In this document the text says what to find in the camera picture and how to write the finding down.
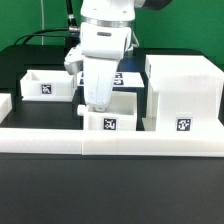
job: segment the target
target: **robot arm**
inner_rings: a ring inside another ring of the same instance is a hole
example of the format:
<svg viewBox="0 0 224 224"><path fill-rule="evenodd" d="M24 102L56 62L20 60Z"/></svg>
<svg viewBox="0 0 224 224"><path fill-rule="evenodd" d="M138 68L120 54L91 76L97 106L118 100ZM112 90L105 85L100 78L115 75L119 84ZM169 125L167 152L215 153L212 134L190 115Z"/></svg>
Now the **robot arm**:
<svg viewBox="0 0 224 224"><path fill-rule="evenodd" d="M135 7L162 9L171 0L84 0L80 53L84 97L96 111L108 106L118 64L131 44Z"/></svg>

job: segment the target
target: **white bin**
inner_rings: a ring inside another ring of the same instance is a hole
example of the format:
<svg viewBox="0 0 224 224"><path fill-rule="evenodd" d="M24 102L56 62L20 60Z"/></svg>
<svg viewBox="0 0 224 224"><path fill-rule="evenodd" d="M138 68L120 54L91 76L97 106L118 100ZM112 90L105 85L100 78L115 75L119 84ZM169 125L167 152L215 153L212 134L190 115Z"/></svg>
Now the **white bin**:
<svg viewBox="0 0 224 224"><path fill-rule="evenodd" d="M28 70L20 80L23 100L71 102L76 84L66 71Z"/></svg>

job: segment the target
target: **white box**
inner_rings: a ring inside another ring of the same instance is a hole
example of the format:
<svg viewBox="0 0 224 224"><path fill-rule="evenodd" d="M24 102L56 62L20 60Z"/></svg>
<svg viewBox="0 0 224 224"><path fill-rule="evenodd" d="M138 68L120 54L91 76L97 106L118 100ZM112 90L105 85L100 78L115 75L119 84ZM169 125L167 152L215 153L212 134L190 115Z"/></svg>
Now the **white box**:
<svg viewBox="0 0 224 224"><path fill-rule="evenodd" d="M224 73L208 59L147 55L146 73L147 118L155 124L147 130L206 131L216 126Z"/></svg>
<svg viewBox="0 0 224 224"><path fill-rule="evenodd" d="M28 70L20 80L23 100L71 102L76 85L66 71Z"/></svg>
<svg viewBox="0 0 224 224"><path fill-rule="evenodd" d="M136 93L112 92L110 104L103 113L89 106L79 106L78 114L84 116L84 130L135 131L136 98Z"/></svg>
<svg viewBox="0 0 224 224"><path fill-rule="evenodd" d="M12 101L10 94L0 94L0 123L12 110Z"/></svg>

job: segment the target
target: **black cable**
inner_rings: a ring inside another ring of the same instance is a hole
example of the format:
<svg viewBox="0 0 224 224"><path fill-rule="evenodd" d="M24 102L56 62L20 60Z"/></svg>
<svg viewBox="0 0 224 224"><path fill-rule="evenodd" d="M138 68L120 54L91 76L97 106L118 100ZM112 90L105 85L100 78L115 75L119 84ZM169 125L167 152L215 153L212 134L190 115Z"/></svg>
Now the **black cable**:
<svg viewBox="0 0 224 224"><path fill-rule="evenodd" d="M27 38L22 42L22 44L25 45L30 39L32 39L34 36L36 36L38 34L50 33L50 32L58 32L58 31L68 31L68 28L55 28L55 29L45 29L45 30L36 31L33 34L23 36L21 39L23 39L25 37L27 37Z"/></svg>
<svg viewBox="0 0 224 224"><path fill-rule="evenodd" d="M72 1L66 0L67 12L68 12L68 26L77 26L76 19L74 17Z"/></svg>
<svg viewBox="0 0 224 224"><path fill-rule="evenodd" d="M29 34L29 35L24 35L24 36L18 38L18 39L15 41L14 45L17 45L18 42L19 42L20 40L24 39L24 38L30 38L30 39L31 39L31 38L33 38L33 37L67 37L67 36L65 36L65 35Z"/></svg>

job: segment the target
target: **open white box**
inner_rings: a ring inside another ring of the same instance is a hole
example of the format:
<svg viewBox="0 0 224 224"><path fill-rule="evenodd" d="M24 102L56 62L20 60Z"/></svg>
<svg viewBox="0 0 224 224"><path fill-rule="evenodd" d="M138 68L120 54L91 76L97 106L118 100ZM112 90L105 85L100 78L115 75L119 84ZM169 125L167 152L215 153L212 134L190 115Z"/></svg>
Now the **open white box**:
<svg viewBox="0 0 224 224"><path fill-rule="evenodd" d="M66 71L28 70L20 80L21 94L27 101L71 102L75 81Z"/></svg>
<svg viewBox="0 0 224 224"><path fill-rule="evenodd" d="M11 94L0 94L0 123L12 110Z"/></svg>
<svg viewBox="0 0 224 224"><path fill-rule="evenodd" d="M135 131L137 96L136 93L112 92L105 112L95 112L92 107L80 105L78 114L84 116L84 130Z"/></svg>

